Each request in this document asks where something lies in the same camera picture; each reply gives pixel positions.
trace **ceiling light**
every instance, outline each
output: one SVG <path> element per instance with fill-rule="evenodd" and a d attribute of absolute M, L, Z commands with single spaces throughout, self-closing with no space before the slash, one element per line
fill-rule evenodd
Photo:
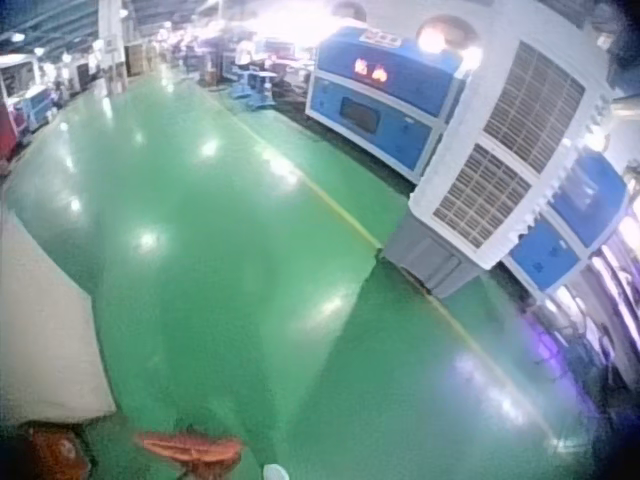
<path fill-rule="evenodd" d="M 25 34 L 24 34 L 24 33 L 18 33 L 18 32 L 15 32 L 15 33 L 13 33 L 13 34 L 11 35 L 11 41 L 12 41 L 13 43 L 21 42 L 21 41 L 23 41 L 24 39 L 25 39 Z"/>
<path fill-rule="evenodd" d="M 480 47 L 469 47 L 462 52 L 462 69 L 473 71 L 482 63 L 482 49 Z"/>
<path fill-rule="evenodd" d="M 437 30 L 427 28 L 420 34 L 418 46 L 427 53 L 440 53 L 447 45 L 444 35 Z"/>
<path fill-rule="evenodd" d="M 593 127 L 590 132 L 584 136 L 584 143 L 594 152 L 604 152 L 608 146 L 607 135 L 600 128 Z"/>

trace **machine window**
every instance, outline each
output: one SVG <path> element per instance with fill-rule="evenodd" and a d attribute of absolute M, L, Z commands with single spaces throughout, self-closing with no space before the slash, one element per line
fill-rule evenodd
<path fill-rule="evenodd" d="M 376 133 L 380 123 L 380 113 L 362 103 L 355 102 L 348 97 L 342 99 L 340 116 L 349 120 L 367 133 Z"/>

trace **blue laser cutting machine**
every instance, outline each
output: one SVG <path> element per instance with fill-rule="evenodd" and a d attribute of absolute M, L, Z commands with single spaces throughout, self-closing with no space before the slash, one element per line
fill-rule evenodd
<path fill-rule="evenodd" d="M 306 113 L 417 183 L 465 86 L 459 54 L 346 27 L 325 40 Z"/>

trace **blue machine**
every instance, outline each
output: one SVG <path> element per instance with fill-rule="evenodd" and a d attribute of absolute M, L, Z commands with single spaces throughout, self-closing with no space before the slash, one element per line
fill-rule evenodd
<path fill-rule="evenodd" d="M 461 57 L 347 27 L 318 50 L 306 113 L 417 183 L 465 86 Z"/>
<path fill-rule="evenodd" d="M 542 214 L 505 263 L 525 285 L 539 292 L 553 290 L 602 246 L 627 202 L 622 177 L 602 154 L 587 151 L 550 202 L 550 211 Z"/>
<path fill-rule="evenodd" d="M 20 101 L 20 108 L 32 132 L 47 122 L 47 114 L 52 107 L 51 93 L 42 85 L 31 87 Z"/>

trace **green epoxy floor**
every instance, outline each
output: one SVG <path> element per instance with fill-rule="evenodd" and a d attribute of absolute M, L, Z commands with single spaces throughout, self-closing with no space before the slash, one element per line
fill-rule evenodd
<path fill-rule="evenodd" d="M 406 198 L 188 81 L 105 102 L 63 111 L 6 191 L 93 297 L 120 409 L 88 429 L 95 478 L 175 478 L 131 433 L 188 426 L 246 442 L 238 479 L 270 462 L 305 480 L 567 478 L 530 412 L 290 165 L 383 242 Z M 534 365 L 504 292 L 483 277 L 445 303 L 561 431 L 576 396 Z"/>

